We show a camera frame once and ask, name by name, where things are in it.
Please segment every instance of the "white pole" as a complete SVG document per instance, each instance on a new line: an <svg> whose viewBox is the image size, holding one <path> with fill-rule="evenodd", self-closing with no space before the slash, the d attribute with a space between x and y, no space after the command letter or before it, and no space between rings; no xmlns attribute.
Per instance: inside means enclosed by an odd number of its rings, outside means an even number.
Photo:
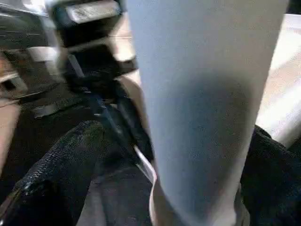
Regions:
<svg viewBox="0 0 301 226"><path fill-rule="evenodd" d="M186 225L235 222L234 199L286 6L127 1L161 186Z"/></svg>

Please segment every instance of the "metal bar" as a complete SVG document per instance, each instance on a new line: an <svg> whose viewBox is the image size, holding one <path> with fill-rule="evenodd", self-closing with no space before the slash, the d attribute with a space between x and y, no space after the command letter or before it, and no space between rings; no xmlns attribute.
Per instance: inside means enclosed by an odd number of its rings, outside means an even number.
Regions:
<svg viewBox="0 0 301 226"><path fill-rule="evenodd" d="M185 225L230 226L287 1L127 1L164 194Z"/></svg>

